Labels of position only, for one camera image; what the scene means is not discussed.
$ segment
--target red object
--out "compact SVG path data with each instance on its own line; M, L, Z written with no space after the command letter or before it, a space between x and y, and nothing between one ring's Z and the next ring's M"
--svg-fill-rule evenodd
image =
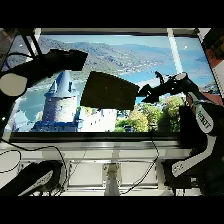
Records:
M206 54L208 57L209 64L211 65L212 68L215 68L218 64L220 64L223 61L216 59L211 49L206 50Z

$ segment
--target water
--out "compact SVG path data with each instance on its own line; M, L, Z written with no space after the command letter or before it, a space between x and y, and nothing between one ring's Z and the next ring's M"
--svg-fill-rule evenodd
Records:
M205 62L196 61L198 57L188 57L185 58L180 56L181 63L183 67L183 71L187 72L189 78L192 79L197 85L203 87L206 84L214 81L213 74L209 68L209 65ZM143 70L141 72L135 72L130 74L121 74L119 77L132 82L138 83L142 81L147 81L155 78L155 71L159 71L164 75L174 75L176 74L176 68L173 60L167 60L162 65L153 66L149 69ZM85 86L85 81L77 83L76 89L80 93L78 95L78 106L80 104L81 94L83 92ZM37 90L37 91L29 91L26 92L25 97L26 100L21 101L19 105L19 109L26 112L26 116L30 121L35 120L35 115L43 111L45 96L44 94L48 91L48 89ZM136 103L141 102L143 98L137 98Z

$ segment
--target stone wall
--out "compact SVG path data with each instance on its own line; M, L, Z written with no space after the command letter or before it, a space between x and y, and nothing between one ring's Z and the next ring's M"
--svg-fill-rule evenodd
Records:
M42 121L72 122L77 108L77 97L46 97Z

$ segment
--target sky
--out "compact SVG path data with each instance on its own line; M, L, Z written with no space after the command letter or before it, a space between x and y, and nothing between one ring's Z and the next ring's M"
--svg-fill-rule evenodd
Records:
M139 44L150 47L170 48L167 36L131 36L131 35L43 35L64 43L89 42L109 45ZM202 50L199 39L175 37L179 50Z

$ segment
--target tower roof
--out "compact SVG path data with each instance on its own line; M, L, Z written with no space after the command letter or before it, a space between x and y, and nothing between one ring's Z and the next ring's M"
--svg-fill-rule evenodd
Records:
M45 96L47 97L73 97L75 91L73 88L73 81L71 79L69 71L61 72L58 77L52 83L50 89Z

